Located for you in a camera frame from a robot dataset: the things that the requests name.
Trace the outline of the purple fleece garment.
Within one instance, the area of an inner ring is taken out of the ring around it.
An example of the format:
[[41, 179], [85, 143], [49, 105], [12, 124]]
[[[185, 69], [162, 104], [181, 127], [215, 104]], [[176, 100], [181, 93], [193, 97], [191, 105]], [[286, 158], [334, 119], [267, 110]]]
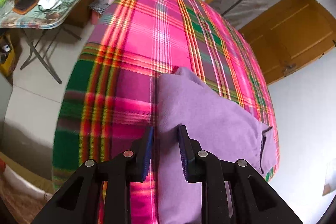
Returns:
[[201, 223], [201, 185], [183, 175], [177, 127], [219, 159], [245, 159], [263, 177], [277, 163], [273, 126], [215, 93], [187, 68], [158, 78], [160, 223]]

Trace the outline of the wooden door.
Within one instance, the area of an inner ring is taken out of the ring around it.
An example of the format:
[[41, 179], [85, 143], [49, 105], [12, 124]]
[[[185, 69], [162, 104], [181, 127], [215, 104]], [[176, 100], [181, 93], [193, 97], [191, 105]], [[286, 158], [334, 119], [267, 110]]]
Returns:
[[238, 32], [272, 84], [333, 48], [335, 17], [316, 0], [281, 0]]

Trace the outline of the pink plaid bed sheet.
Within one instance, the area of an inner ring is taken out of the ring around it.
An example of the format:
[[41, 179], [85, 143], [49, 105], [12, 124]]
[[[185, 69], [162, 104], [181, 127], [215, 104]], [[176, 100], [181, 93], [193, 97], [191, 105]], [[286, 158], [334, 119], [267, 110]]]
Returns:
[[86, 160], [107, 161], [158, 123], [157, 82], [185, 67], [221, 97], [272, 128], [272, 100], [243, 36], [201, 0], [115, 0], [84, 46], [68, 81], [55, 131], [52, 181], [60, 188]]

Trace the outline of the black hairbrush on table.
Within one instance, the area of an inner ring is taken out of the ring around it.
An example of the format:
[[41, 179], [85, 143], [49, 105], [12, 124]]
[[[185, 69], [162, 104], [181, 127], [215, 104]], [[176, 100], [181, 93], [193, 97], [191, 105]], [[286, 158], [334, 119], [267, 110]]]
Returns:
[[12, 11], [19, 15], [25, 15], [38, 4], [38, 1], [39, 0], [15, 0]]

